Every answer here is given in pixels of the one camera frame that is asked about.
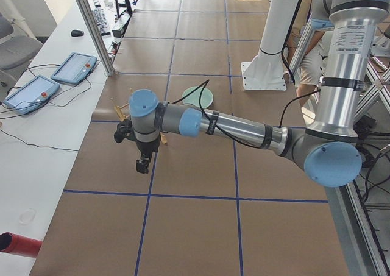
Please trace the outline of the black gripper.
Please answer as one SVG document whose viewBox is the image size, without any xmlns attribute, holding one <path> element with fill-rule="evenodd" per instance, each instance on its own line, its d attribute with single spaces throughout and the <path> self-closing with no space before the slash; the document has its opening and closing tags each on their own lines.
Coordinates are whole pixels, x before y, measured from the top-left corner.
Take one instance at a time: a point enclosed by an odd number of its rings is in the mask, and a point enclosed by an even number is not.
<svg viewBox="0 0 390 276">
<path fill-rule="evenodd" d="M 160 138 L 156 138 L 150 142 L 137 141 L 136 146 L 141 152 L 141 157 L 136 161 L 136 171 L 141 174 L 149 173 L 149 163 L 152 158 L 152 154 L 158 153 L 160 146 Z"/>
</svg>

